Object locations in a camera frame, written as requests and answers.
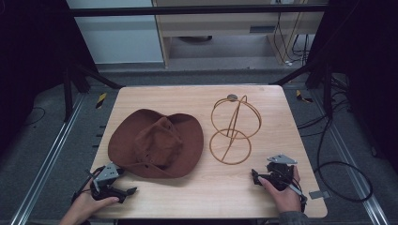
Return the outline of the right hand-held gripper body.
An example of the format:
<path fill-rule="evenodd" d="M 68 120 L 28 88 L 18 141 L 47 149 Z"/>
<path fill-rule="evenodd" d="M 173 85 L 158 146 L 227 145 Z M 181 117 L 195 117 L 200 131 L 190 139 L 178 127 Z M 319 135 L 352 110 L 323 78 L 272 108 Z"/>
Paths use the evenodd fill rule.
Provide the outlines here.
<path fill-rule="evenodd" d="M 294 185 L 294 168 L 298 162 L 286 155 L 268 157 L 268 181 L 279 191 Z"/>

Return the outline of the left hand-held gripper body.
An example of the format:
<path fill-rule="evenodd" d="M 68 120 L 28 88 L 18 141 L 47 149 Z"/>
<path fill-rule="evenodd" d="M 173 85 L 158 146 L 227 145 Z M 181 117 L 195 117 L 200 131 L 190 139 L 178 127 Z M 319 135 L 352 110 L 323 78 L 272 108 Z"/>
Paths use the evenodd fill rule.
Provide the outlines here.
<path fill-rule="evenodd" d="M 91 195 L 94 200 L 100 201 L 110 197 L 117 197 L 119 203 L 125 201 L 127 197 L 126 191 L 113 187 L 114 181 L 121 175 L 117 173 L 116 169 L 121 168 L 113 162 L 96 169 L 90 185 Z"/>

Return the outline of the brown felt cowboy hat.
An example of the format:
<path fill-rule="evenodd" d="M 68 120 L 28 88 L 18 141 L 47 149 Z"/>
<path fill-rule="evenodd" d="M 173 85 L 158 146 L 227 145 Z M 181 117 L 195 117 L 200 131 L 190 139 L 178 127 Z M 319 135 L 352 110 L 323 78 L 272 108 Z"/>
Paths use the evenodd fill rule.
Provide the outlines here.
<path fill-rule="evenodd" d="M 204 133 L 195 117 L 141 109 L 116 129 L 108 144 L 108 156 L 117 166 L 140 177 L 170 179 L 189 174 L 203 149 Z"/>

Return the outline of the gold wire hat stand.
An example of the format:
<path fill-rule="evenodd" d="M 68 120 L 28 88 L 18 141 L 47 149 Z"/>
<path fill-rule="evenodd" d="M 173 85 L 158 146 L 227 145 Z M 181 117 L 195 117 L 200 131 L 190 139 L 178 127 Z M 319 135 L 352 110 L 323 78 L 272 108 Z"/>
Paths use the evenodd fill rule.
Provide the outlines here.
<path fill-rule="evenodd" d="M 215 120 L 214 120 L 214 113 L 216 112 L 216 110 L 217 110 L 221 105 L 223 105 L 223 104 L 226 103 L 226 102 L 235 103 L 236 106 L 235 106 L 235 109 L 233 110 L 233 112 L 232 112 L 232 114 L 231 114 L 231 118 L 230 118 L 228 127 L 225 127 L 225 128 L 218 128 L 218 127 L 216 126 L 216 123 L 215 123 Z M 257 128 L 256 128 L 256 130 L 255 130 L 252 134 L 250 134 L 250 135 L 247 135 L 247 134 L 245 134 L 243 131 L 237 129 L 237 121 L 238 121 L 238 118 L 239 118 L 239 112 L 240 112 L 241 106 L 247 107 L 247 108 L 255 115 L 255 117 L 256 117 L 256 119 L 257 119 Z M 263 125 L 263 119 L 262 119 L 261 113 L 257 110 L 256 107 L 254 107 L 254 106 L 248 101 L 248 97 L 247 97 L 246 95 L 244 95 L 244 96 L 241 97 L 241 98 L 237 98 L 237 101 L 234 101 L 234 102 L 229 101 L 229 100 L 227 99 L 227 97 L 222 98 L 222 99 L 216 101 L 216 102 L 214 103 L 213 108 L 212 108 L 212 111 L 211 111 L 211 113 L 210 113 L 210 122 L 211 122 L 212 126 L 213 126 L 213 127 L 215 128 L 215 130 L 216 130 L 216 132 L 211 136 L 210 141 L 209 141 L 209 151 L 210 151 L 210 154 L 211 154 L 216 160 L 218 160 L 220 163 L 225 164 L 225 165 L 238 165 L 238 164 L 243 163 L 244 161 L 246 161 L 246 160 L 249 158 L 249 156 L 251 155 L 252 150 L 253 150 L 253 145 L 252 145 L 252 142 L 251 142 L 251 137 L 254 136 L 254 135 L 256 135 L 256 134 L 259 132 L 259 130 L 260 130 L 260 128 L 262 127 L 262 125 Z M 219 135 L 219 134 L 223 135 L 223 137 L 225 137 L 225 138 L 227 138 L 227 139 L 229 140 L 228 145 L 227 145 L 227 148 L 225 149 L 225 152 L 223 153 L 223 155 L 222 155 L 221 157 L 217 157 L 217 156 L 216 156 L 215 151 L 213 150 L 213 146 L 212 146 L 213 140 L 214 140 L 214 139 L 216 138 L 216 136 Z M 246 156 L 245 156 L 243 159 L 240 159 L 240 160 L 238 160 L 238 161 L 228 162 L 228 161 L 226 161 L 225 159 L 226 159 L 228 153 L 230 152 L 230 150 L 231 150 L 231 148 L 232 148 L 232 146 L 233 146 L 233 144 L 234 144 L 234 142 L 235 142 L 236 140 L 246 140 L 246 141 L 247 141 L 247 144 L 248 144 L 248 147 L 249 147 L 248 152 L 247 152 Z"/>

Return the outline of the person's right hand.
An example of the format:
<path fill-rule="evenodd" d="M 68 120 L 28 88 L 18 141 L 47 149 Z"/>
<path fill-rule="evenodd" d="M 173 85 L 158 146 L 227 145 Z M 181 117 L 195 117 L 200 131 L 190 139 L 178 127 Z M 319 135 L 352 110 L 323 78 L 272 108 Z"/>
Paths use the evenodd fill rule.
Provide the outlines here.
<path fill-rule="evenodd" d="M 280 214 L 301 211 L 300 196 L 293 189 L 287 187 L 285 190 L 279 191 L 267 179 L 259 177 L 258 180 L 275 202 Z"/>

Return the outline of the person's left hand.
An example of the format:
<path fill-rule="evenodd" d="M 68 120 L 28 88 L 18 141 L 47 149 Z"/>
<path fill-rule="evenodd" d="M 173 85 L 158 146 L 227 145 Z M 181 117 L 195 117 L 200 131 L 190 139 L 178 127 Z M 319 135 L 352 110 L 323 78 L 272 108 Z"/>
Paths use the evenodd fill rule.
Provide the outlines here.
<path fill-rule="evenodd" d="M 117 197 L 110 197 L 100 201 L 94 200 L 89 189 L 91 183 L 92 180 L 89 180 L 84 186 L 83 192 L 75 199 L 65 215 L 69 215 L 70 217 L 85 218 L 85 220 L 88 220 L 100 209 L 118 202 Z"/>

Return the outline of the grey tape piece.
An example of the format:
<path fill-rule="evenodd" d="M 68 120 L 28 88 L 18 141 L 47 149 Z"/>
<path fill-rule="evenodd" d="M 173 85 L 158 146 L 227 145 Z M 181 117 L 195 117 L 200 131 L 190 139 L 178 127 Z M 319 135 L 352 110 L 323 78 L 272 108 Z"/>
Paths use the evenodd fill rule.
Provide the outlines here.
<path fill-rule="evenodd" d="M 327 199 L 330 197 L 330 194 L 328 191 L 322 191 L 322 190 L 310 191 L 309 195 L 312 200 L 320 199 L 320 198 Z"/>

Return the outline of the yellow black striped tape marker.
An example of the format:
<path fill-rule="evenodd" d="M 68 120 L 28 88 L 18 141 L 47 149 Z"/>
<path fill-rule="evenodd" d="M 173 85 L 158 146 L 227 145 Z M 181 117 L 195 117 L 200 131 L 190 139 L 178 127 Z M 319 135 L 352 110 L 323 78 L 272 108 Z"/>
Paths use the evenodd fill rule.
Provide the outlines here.
<path fill-rule="evenodd" d="M 303 102 L 307 102 L 307 103 L 313 103 L 313 99 L 310 97 L 304 97 L 301 92 L 299 90 L 296 90 L 296 99 L 303 101 Z"/>
<path fill-rule="evenodd" d="M 96 109 L 100 109 L 102 107 L 102 104 L 103 104 L 104 100 L 106 99 L 106 97 L 107 97 L 107 93 L 101 93 L 99 95 L 98 101 L 95 106 Z"/>

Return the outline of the white cabinet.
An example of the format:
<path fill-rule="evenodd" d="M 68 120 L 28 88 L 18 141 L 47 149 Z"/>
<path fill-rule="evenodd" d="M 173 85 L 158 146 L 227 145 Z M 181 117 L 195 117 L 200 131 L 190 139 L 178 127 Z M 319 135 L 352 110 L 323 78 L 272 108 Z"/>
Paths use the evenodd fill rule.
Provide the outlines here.
<path fill-rule="evenodd" d="M 145 8 L 151 0 L 67 0 L 71 9 Z M 162 63 L 155 17 L 76 17 L 84 41 L 97 65 Z"/>

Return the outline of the black curtain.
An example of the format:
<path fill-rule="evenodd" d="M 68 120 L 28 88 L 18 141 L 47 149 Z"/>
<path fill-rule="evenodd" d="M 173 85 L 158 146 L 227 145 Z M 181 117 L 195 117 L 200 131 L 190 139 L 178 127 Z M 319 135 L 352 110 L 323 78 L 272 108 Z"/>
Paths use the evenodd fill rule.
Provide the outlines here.
<path fill-rule="evenodd" d="M 32 112 L 36 96 L 74 65 L 96 65 L 67 0 L 0 0 L 0 158 Z"/>
<path fill-rule="evenodd" d="M 376 152 L 398 173 L 398 0 L 327 0 L 310 59 L 331 36 L 329 64 Z"/>

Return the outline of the light wooden desk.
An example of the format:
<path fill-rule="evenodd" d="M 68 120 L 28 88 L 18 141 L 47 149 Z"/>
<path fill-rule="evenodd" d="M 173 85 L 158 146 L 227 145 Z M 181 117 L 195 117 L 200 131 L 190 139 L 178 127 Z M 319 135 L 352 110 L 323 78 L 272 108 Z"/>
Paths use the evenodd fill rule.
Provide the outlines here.
<path fill-rule="evenodd" d="M 323 4 L 328 0 L 151 0 L 155 7 L 221 5 Z M 165 64 L 170 62 L 172 39 L 232 35 L 265 35 L 278 63 L 293 57 L 294 39 L 314 35 L 323 12 L 157 15 L 155 17 Z"/>

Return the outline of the aluminium floor rail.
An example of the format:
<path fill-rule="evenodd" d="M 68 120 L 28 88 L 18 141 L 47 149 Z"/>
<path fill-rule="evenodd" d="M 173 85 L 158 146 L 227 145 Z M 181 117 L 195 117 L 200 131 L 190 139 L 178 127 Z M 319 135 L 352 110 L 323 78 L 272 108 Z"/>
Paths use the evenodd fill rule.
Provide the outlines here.
<path fill-rule="evenodd" d="M 321 172 L 324 167 L 329 165 L 341 165 L 345 167 L 350 181 L 354 186 L 356 193 L 358 194 L 358 198 L 350 200 L 348 197 L 344 197 L 344 200 L 350 203 L 361 203 L 364 206 L 364 209 L 373 225 L 390 225 L 387 216 L 385 215 L 381 205 L 374 195 L 374 186 L 370 182 L 370 179 L 363 171 L 360 170 L 355 159 L 353 159 L 352 155 L 348 152 L 348 148 L 340 131 L 335 125 L 332 124 L 332 119 L 329 119 L 326 116 L 326 113 L 323 110 L 323 101 L 321 95 L 318 91 L 311 91 L 311 95 L 317 109 L 322 113 L 322 118 L 326 119 L 326 124 L 321 131 L 320 142 L 316 150 L 315 170 L 318 172 L 322 182 L 324 185 L 327 184 L 323 179 Z M 327 133 L 330 135 L 331 141 L 333 142 L 335 150 L 340 159 L 337 161 L 321 163 L 321 147 L 324 142 L 324 137 Z"/>
<path fill-rule="evenodd" d="M 72 113 L 69 119 L 63 123 L 60 128 L 46 158 L 42 162 L 38 173 L 31 185 L 25 194 L 22 203 L 18 207 L 18 210 L 15 212 L 12 220 L 8 225 L 25 225 L 27 220 L 29 219 L 32 210 L 34 209 L 38 197 L 43 190 L 50 173 L 53 170 L 55 162 L 58 159 L 59 154 L 61 153 L 63 146 L 69 136 L 69 133 L 80 113 L 82 108 L 82 104 L 84 103 L 85 94 L 78 94 L 76 96 L 75 102 L 72 105 Z"/>

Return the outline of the black metal frame stand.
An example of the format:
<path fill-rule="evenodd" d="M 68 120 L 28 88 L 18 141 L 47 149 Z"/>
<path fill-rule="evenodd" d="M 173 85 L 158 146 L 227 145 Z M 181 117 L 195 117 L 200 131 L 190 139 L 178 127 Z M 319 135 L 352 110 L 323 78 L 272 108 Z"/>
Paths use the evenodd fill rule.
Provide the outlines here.
<path fill-rule="evenodd" d="M 68 122 L 73 113 L 72 89 L 75 85 L 80 93 L 88 93 L 90 84 L 86 76 L 97 80 L 100 83 L 113 89 L 121 89 L 122 85 L 101 76 L 97 71 L 84 67 L 79 64 L 67 66 L 63 72 L 64 100 L 65 100 L 65 117 L 64 121 Z"/>
<path fill-rule="evenodd" d="M 332 118 L 332 105 L 331 105 L 331 65 L 328 62 L 314 60 L 313 62 L 307 63 L 295 71 L 291 72 L 287 76 L 279 79 L 276 82 L 271 82 L 270 85 L 283 86 L 289 81 L 296 79 L 298 76 L 309 72 L 310 75 L 305 82 L 305 85 L 309 89 L 316 88 L 320 83 L 323 83 L 323 110 L 326 116 Z"/>

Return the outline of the black horizontal frame bar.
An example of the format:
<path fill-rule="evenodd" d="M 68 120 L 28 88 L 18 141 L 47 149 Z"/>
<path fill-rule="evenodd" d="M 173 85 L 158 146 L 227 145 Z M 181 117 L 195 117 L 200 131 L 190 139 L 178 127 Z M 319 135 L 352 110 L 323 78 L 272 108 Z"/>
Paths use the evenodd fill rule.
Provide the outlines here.
<path fill-rule="evenodd" d="M 189 14 L 231 14 L 231 13 L 279 13 L 320 12 L 328 4 L 299 5 L 231 5 L 231 6 L 187 6 L 187 7 L 123 7 L 123 8 L 78 8 L 68 10 L 74 17 L 99 16 L 144 16 L 144 15 L 189 15 Z"/>

